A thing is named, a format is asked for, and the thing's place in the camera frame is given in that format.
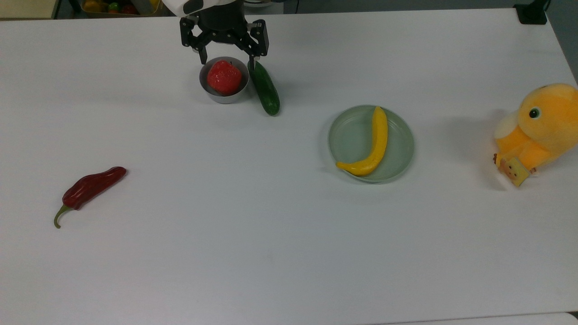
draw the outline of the black bracket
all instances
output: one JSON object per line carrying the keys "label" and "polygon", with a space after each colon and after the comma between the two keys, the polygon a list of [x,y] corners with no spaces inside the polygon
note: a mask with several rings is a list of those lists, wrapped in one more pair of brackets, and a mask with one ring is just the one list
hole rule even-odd
{"label": "black bracket", "polygon": [[546,25],[546,10],[550,0],[535,0],[529,5],[514,5],[519,21],[524,25]]}
{"label": "black bracket", "polygon": [[[192,34],[195,26],[201,29],[198,36]],[[259,19],[252,24],[239,25],[228,30],[210,29],[205,26],[197,16],[187,16],[180,20],[181,42],[183,46],[190,47],[199,53],[201,64],[207,63],[206,46],[212,41],[217,43],[233,44],[249,55],[253,66],[253,60],[266,56],[269,51],[269,38],[265,20]]]}

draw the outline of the pepper stem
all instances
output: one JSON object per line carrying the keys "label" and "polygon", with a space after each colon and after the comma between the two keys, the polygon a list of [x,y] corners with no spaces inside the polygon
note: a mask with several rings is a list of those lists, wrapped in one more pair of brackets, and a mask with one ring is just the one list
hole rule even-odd
{"label": "pepper stem", "polygon": [[66,211],[68,211],[68,210],[70,210],[70,209],[72,209],[72,208],[70,208],[70,207],[68,207],[68,206],[66,206],[66,205],[63,205],[62,208],[60,208],[60,210],[59,210],[58,213],[56,214],[56,217],[54,217],[54,225],[55,225],[58,229],[60,229],[60,225],[58,224],[58,217],[60,217],[61,214],[63,214],[64,212],[66,212]]}

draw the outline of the small tag on plush toy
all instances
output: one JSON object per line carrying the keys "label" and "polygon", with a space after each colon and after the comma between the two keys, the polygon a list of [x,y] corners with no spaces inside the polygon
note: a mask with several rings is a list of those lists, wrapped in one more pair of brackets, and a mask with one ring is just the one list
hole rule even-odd
{"label": "small tag on plush toy", "polygon": [[509,161],[504,158],[500,159],[498,170],[506,175],[516,187],[519,187],[530,176],[530,171],[522,165],[518,158],[512,158]]}

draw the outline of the glass plate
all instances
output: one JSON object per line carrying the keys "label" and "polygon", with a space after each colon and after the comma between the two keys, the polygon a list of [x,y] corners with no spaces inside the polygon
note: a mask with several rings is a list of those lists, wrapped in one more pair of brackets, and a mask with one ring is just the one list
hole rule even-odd
{"label": "glass plate", "polygon": [[[352,107],[341,113],[331,124],[329,151],[335,162],[354,163],[369,155],[375,106],[377,105]],[[389,182],[401,175],[413,158],[414,139],[409,126],[394,112],[385,108],[383,110],[387,116],[388,127],[385,156],[369,175],[355,176],[344,171],[351,177],[371,183]]]}

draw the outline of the red chili pepper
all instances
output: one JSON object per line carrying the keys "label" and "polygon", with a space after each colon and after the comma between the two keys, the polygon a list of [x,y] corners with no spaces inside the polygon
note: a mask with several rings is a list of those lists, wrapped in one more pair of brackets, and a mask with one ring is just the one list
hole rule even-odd
{"label": "red chili pepper", "polygon": [[58,217],[64,212],[80,208],[90,199],[104,192],[118,182],[127,170],[124,167],[113,167],[106,172],[85,176],[76,182],[62,197],[62,208],[54,217],[54,225],[60,229]]}

